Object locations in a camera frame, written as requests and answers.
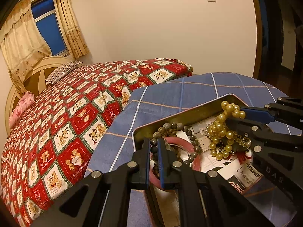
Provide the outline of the paper cards in tin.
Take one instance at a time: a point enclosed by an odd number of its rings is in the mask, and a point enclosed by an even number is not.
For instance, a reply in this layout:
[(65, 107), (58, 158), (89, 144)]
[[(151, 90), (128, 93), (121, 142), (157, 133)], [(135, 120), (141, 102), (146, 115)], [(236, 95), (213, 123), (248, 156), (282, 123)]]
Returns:
[(231, 156), (229, 159), (218, 161), (211, 156), (209, 145), (211, 140), (206, 136), (206, 126), (214, 121), (209, 118), (206, 121), (195, 123), (188, 127), (196, 136), (199, 142), (199, 155), (190, 164), (190, 167), (196, 171), (206, 173), (209, 170), (217, 170), (218, 173), (226, 179), (239, 193), (244, 194), (248, 189), (254, 186), (262, 178), (262, 174), (252, 166), (251, 150), (244, 154), (245, 161), (240, 163), (239, 153)]

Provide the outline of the pink metal tin box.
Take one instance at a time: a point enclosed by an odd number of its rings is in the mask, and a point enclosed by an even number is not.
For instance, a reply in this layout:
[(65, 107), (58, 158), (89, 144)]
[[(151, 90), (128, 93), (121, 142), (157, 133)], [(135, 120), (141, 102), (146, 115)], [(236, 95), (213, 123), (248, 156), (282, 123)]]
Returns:
[[(262, 177), (251, 165), (251, 146), (233, 143), (228, 157), (217, 160), (212, 156), (209, 146), (212, 143), (208, 126), (216, 121), (217, 116), (223, 113), (221, 103), (227, 101), (239, 105), (243, 110), (247, 104), (236, 95), (227, 94), (219, 99), (209, 101), (203, 105), (187, 111), (169, 116), (167, 119), (157, 120), (145, 126), (138, 127), (133, 132), (135, 145), (143, 142), (144, 137), (150, 138), (158, 128), (167, 122), (181, 122), (195, 135), (200, 151), (190, 164), (196, 171), (206, 173), (209, 170), (218, 170), (219, 174), (241, 195), (253, 187)], [(159, 178), (150, 172), (151, 188), (145, 193), (148, 210), (154, 226), (180, 226), (179, 205), (176, 192), (163, 190)]]

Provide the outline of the red patchwork bedspread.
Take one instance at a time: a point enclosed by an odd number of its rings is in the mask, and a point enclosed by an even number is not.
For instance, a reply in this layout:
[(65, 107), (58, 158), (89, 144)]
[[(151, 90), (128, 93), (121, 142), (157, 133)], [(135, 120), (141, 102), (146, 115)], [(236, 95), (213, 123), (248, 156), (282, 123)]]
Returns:
[(83, 179), (114, 119), (141, 87), (191, 76), (178, 59), (78, 65), (50, 79), (20, 116), (1, 157), (1, 197), (14, 221), (30, 226), (54, 199)]

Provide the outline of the blue plaid tablecloth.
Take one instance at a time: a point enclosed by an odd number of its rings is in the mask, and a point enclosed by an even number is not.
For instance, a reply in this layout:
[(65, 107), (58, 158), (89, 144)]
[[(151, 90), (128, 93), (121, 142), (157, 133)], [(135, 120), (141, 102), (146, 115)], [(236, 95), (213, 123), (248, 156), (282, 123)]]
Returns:
[[(107, 173), (130, 161), (135, 150), (132, 134), (136, 128), (227, 94), (259, 108), (284, 97), (276, 87), (236, 73), (206, 73), (141, 87), (133, 91), (124, 110), (99, 141), (87, 173), (95, 170)], [(266, 178), (262, 177), (245, 196), (275, 226), (302, 226), (302, 215)]]

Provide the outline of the pink floral pillow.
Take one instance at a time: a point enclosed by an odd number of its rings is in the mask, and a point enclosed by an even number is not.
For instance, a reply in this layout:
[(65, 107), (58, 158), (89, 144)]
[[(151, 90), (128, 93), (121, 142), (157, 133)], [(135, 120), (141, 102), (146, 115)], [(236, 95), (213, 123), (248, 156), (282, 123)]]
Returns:
[(27, 91), (17, 103), (15, 109), (9, 116), (8, 125), (10, 129), (13, 129), (16, 123), (20, 120), (23, 113), (35, 103), (35, 95)]

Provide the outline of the striped pillow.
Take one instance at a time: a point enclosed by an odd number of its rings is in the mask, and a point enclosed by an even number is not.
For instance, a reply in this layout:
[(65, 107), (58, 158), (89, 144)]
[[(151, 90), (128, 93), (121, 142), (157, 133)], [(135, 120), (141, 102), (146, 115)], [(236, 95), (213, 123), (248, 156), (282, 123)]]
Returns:
[(72, 60), (63, 65), (57, 67), (51, 74), (46, 78), (46, 85), (52, 85), (58, 82), (65, 75), (75, 70), (82, 64), (81, 61)]

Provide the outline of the beige right curtain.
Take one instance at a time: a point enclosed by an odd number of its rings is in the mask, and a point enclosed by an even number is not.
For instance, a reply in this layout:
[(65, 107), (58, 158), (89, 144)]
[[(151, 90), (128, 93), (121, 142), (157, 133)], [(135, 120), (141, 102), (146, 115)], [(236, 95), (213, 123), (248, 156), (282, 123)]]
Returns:
[(53, 0), (59, 29), (67, 50), (74, 59), (89, 53), (70, 0)]

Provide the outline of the beige curtain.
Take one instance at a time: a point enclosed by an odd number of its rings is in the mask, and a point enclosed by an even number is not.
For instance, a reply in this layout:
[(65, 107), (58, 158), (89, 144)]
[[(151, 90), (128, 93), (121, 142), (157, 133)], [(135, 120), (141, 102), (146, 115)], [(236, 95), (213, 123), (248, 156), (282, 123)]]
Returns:
[(15, 89), (24, 95), (27, 74), (52, 55), (34, 21), (31, 0), (18, 2), (1, 27), (1, 51)]
[(89, 53), (70, 0), (53, 0), (59, 29), (67, 50), (74, 59)]

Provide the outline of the beige left curtain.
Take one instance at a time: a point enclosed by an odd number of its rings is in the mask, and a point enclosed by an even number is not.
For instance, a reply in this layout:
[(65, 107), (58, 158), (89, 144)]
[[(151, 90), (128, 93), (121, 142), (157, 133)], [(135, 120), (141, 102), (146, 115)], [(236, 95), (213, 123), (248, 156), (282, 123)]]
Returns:
[(31, 0), (18, 2), (1, 27), (1, 51), (15, 89), (24, 95), (27, 74), (52, 55), (34, 21)]

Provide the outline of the window with blue glass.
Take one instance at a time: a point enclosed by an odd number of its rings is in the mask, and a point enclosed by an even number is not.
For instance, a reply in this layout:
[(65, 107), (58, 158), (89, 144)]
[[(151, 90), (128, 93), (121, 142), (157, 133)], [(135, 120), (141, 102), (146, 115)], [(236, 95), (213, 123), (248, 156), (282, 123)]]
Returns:
[(55, 14), (53, 0), (37, 0), (31, 4), (31, 11), (37, 28), (50, 47), (52, 55), (68, 54)]

